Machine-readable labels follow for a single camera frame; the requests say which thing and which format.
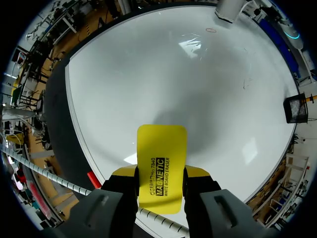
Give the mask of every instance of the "red object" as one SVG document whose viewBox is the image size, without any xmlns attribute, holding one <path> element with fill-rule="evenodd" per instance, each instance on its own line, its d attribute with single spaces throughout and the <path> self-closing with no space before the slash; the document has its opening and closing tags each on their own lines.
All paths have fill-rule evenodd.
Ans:
<svg viewBox="0 0 317 238">
<path fill-rule="evenodd" d="M 101 183 L 97 179 L 97 177 L 94 174 L 94 172 L 90 171 L 90 172 L 87 173 L 87 175 L 88 175 L 88 178 L 90 179 L 91 183 L 93 184 L 93 186 L 95 188 L 100 188 L 101 187 Z"/>
<path fill-rule="evenodd" d="M 38 189 L 34 185 L 32 181 L 27 181 L 27 186 L 29 190 L 31 191 L 33 197 L 35 198 L 37 204 L 41 208 L 41 211 L 44 213 L 47 219 L 51 219 L 52 213 L 49 207 L 47 206 L 46 202 L 44 201 L 42 195 L 40 195 Z"/>
</svg>

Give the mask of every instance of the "white cable sleeve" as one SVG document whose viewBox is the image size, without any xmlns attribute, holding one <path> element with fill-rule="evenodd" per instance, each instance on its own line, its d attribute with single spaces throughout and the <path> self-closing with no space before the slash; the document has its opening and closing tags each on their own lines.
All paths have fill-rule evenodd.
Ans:
<svg viewBox="0 0 317 238">
<path fill-rule="evenodd" d="M 166 229 L 170 229 L 172 231 L 175 231 L 179 233 L 182 236 L 189 237 L 189 229 L 181 224 L 178 224 L 177 222 L 171 221 L 168 218 L 165 218 L 161 215 L 158 215 L 154 212 L 150 212 L 144 208 L 139 207 L 138 213 L 137 213 L 138 219 L 151 219 L 156 221 L 157 224 L 161 224 Z"/>
<path fill-rule="evenodd" d="M 50 180 L 53 180 L 54 182 L 57 182 L 73 191 L 76 191 L 77 193 L 80 193 L 82 195 L 87 196 L 89 193 L 91 193 L 90 190 L 87 190 L 83 187 L 79 187 L 67 180 L 64 180 L 52 173 L 50 173 L 47 170 L 43 170 L 42 168 L 38 167 L 37 165 L 31 163 L 27 159 L 23 158 L 21 155 L 18 155 L 16 152 L 13 150 L 10 150 L 9 148 L 6 148 L 4 145 L 1 145 L 0 150 L 2 150 L 4 153 L 7 155 L 11 156 L 12 158 L 16 159 L 19 161 L 21 164 L 25 165 L 26 167 L 30 168 L 31 170 L 43 175 L 44 177 L 47 177 Z"/>
<path fill-rule="evenodd" d="M 6 148 L 4 145 L 0 146 L 0 150 L 6 153 L 7 155 L 11 156 L 12 158 L 16 159 L 29 169 L 43 175 L 44 177 L 47 177 L 48 179 L 57 182 L 73 191 L 76 191 L 77 193 L 80 193 L 82 195 L 87 196 L 89 193 L 91 193 L 90 190 L 87 190 L 83 187 L 77 186 L 71 182 L 68 182 L 67 180 L 64 180 L 52 173 L 50 173 L 47 170 L 43 170 L 42 168 L 38 167 L 37 165 L 33 164 L 29 160 L 23 158 L 21 155 L 18 155 L 13 150 Z M 177 222 L 171 221 L 168 218 L 165 218 L 159 214 L 156 214 L 154 212 L 150 212 L 144 208 L 139 207 L 138 212 L 136 214 L 138 219 L 152 219 L 157 222 L 157 224 L 161 224 L 165 228 L 168 228 L 172 231 L 175 231 L 179 233 L 182 236 L 189 237 L 189 229 L 185 226 L 182 226 L 181 224 L 178 224 Z"/>
</svg>

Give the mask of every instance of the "blue light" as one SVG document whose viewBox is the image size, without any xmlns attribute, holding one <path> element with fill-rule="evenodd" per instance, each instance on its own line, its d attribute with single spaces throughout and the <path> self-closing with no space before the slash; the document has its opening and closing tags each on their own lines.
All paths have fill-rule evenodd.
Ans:
<svg viewBox="0 0 317 238">
<path fill-rule="evenodd" d="M 298 39 L 298 38 L 299 38 L 299 33 L 298 33 L 298 36 L 297 36 L 297 37 L 290 36 L 290 35 L 288 35 L 285 31 L 284 31 L 284 33 L 285 33 L 289 38 L 292 38 L 292 39 Z"/>
</svg>

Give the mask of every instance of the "yellow eraser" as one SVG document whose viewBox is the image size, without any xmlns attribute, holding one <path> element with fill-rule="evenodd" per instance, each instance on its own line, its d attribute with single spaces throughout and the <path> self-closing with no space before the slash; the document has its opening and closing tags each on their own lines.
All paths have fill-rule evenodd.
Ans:
<svg viewBox="0 0 317 238">
<path fill-rule="evenodd" d="M 159 214 L 179 212 L 187 132 L 181 125 L 142 125 L 137 157 L 140 207 Z"/>
</svg>

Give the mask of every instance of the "laboratory room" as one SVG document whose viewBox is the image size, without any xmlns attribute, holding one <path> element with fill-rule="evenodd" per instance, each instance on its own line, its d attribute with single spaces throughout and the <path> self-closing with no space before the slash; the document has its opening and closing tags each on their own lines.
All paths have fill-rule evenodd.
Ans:
<svg viewBox="0 0 317 238">
<path fill-rule="evenodd" d="M 8 230 L 50 238 L 313 231 L 313 3 L 7 4 Z"/>
</svg>

